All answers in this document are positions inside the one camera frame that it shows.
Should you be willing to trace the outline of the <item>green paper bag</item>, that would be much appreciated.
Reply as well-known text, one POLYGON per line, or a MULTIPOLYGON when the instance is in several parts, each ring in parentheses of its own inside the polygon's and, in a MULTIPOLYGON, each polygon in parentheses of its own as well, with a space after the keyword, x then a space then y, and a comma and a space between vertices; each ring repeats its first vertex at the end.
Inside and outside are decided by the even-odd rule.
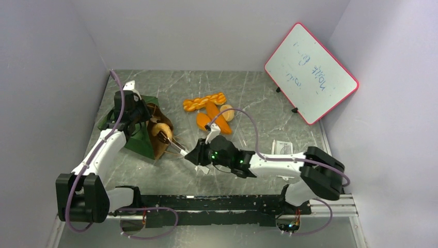
POLYGON ((122 131, 116 130, 116 126, 112 129, 102 129, 102 123, 99 126, 101 131, 101 139, 103 140, 102 146, 108 148, 112 145, 113 148, 116 145, 119 148, 126 148, 134 153, 137 153, 145 158, 158 160, 166 152, 169 145, 160 143, 152 139, 151 129, 155 123, 168 124, 173 131, 174 140, 174 125, 161 111, 158 99, 150 96, 141 96, 146 102, 148 109, 152 113, 152 117, 149 121, 143 123, 140 128, 139 124, 136 125, 136 134, 133 137, 126 137, 122 131))

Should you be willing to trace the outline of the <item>round pale fake bun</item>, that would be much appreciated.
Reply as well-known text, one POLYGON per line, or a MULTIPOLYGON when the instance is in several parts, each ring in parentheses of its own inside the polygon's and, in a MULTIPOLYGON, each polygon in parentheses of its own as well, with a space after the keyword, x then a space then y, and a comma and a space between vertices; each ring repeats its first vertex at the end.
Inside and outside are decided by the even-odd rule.
POLYGON ((224 104, 220 107, 220 111, 222 112, 222 117, 227 121, 230 122, 234 118, 234 110, 232 109, 232 106, 229 104, 224 104))

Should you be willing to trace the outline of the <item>long metal tweezers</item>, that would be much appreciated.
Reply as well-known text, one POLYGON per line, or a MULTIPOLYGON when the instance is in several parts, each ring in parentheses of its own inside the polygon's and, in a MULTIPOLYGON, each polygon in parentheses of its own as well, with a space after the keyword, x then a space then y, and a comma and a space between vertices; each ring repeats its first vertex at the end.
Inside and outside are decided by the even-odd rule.
MULTIPOLYGON (((176 152, 178 152, 180 155, 182 155, 183 160, 188 161, 185 156, 189 153, 181 144, 179 144, 177 141, 171 141, 169 144, 170 147, 172 147, 176 152)), ((190 167, 192 167, 195 171, 201 171, 205 175, 207 175, 210 172, 210 169, 206 166, 200 166, 195 165, 192 162, 190 163, 190 167)))

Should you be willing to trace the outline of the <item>braided fake bread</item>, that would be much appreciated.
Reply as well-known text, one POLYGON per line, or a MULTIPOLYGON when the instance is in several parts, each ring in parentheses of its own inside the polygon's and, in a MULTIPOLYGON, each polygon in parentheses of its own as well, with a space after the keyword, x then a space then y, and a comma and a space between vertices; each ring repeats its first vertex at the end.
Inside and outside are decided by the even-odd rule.
POLYGON ((222 92, 219 92, 201 98, 185 99, 182 105, 185 111, 193 112, 195 110, 199 110, 205 107, 208 102, 212 102, 216 105, 222 105, 226 103, 226 101, 227 101, 226 96, 222 92))

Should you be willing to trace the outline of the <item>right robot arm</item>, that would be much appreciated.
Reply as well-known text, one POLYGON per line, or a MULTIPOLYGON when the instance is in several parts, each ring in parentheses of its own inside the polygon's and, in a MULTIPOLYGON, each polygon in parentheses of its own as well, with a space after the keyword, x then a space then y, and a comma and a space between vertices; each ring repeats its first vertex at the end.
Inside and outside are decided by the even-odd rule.
POLYGON ((239 178, 296 178, 297 182, 287 185, 278 201, 285 214, 291 214, 302 203, 317 197, 339 200, 343 188, 345 167, 317 147, 308 147, 306 152, 296 154, 258 154, 238 149, 219 135, 210 141, 200 138, 193 150, 181 153, 195 166, 220 165, 239 178))

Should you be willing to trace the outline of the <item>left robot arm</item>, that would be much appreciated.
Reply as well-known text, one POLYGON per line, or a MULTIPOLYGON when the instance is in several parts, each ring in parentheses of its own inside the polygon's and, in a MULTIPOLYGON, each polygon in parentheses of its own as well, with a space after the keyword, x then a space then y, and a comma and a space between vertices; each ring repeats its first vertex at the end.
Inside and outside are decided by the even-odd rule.
POLYGON ((56 179, 58 216, 62 221, 102 223, 109 213, 122 208, 131 215, 141 212, 143 200, 138 187, 106 190, 103 178, 115 156, 135 135, 136 125, 150 118, 137 90, 115 93, 114 107, 101 123, 100 136, 90 153, 72 172, 56 179))

